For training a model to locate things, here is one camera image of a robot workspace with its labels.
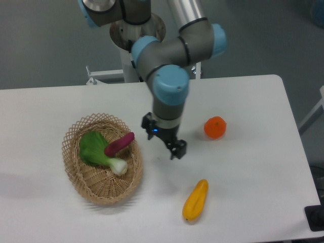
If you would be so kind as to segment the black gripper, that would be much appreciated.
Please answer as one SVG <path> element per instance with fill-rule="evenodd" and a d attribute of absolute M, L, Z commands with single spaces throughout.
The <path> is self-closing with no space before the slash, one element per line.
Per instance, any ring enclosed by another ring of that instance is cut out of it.
<path fill-rule="evenodd" d="M 146 131 L 148 140 L 156 136 L 165 143 L 171 153 L 170 159 L 173 160 L 181 159 L 187 150 L 187 142 L 177 138 L 179 125 L 180 118 L 166 120 L 148 112 L 142 118 L 141 127 Z"/>

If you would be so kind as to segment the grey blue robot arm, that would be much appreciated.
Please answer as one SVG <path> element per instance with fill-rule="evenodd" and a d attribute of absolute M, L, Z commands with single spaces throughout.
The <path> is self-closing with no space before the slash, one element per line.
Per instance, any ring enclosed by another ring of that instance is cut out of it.
<path fill-rule="evenodd" d="M 171 158 L 182 158 L 187 143 L 177 138 L 189 93 L 185 68 L 222 54 L 227 48 L 224 29 L 208 21 L 200 1 L 169 1 L 179 36 L 158 39 L 161 28 L 154 23 L 150 1 L 79 1 L 91 26 L 119 24 L 119 36 L 132 56 L 139 79 L 152 96 L 152 112 L 142 119 L 148 138 L 160 138 Z"/>

